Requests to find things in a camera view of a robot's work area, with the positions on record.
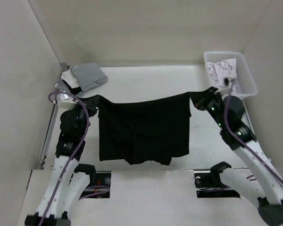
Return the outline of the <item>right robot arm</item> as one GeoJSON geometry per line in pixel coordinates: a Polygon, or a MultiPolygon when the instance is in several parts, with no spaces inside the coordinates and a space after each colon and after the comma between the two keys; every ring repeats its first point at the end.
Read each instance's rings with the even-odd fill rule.
{"type": "Polygon", "coordinates": [[[207,111],[214,119],[221,129],[222,140],[245,163],[257,181],[252,183],[223,161],[212,166],[205,177],[196,176],[196,187],[202,183],[208,187],[230,187],[257,208],[267,225],[283,225],[283,178],[263,151],[252,149],[258,142],[251,128],[242,121],[246,112],[242,100],[235,96],[222,97],[214,87],[196,93],[191,100],[196,109],[207,111]]]}

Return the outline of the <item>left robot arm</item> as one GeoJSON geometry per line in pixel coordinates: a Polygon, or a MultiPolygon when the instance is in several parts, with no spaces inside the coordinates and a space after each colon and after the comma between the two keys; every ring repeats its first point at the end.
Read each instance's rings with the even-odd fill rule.
{"type": "Polygon", "coordinates": [[[79,162],[89,118],[96,113],[97,107],[79,104],[62,113],[50,182],[35,213],[26,216],[26,226],[69,226],[71,207],[86,187],[96,184],[94,167],[79,162]]]}

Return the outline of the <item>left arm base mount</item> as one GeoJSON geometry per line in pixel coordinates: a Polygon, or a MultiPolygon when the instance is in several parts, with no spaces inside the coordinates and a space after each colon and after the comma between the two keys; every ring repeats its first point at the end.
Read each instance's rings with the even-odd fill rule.
{"type": "Polygon", "coordinates": [[[97,171],[94,179],[83,190],[80,199],[109,198],[111,175],[111,171],[97,171]]]}

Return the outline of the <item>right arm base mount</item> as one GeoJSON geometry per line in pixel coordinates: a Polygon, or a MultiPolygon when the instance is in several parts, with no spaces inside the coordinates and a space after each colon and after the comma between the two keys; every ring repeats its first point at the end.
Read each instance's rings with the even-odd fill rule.
{"type": "Polygon", "coordinates": [[[240,198],[240,194],[224,185],[210,170],[195,170],[194,183],[198,198],[240,198]]]}

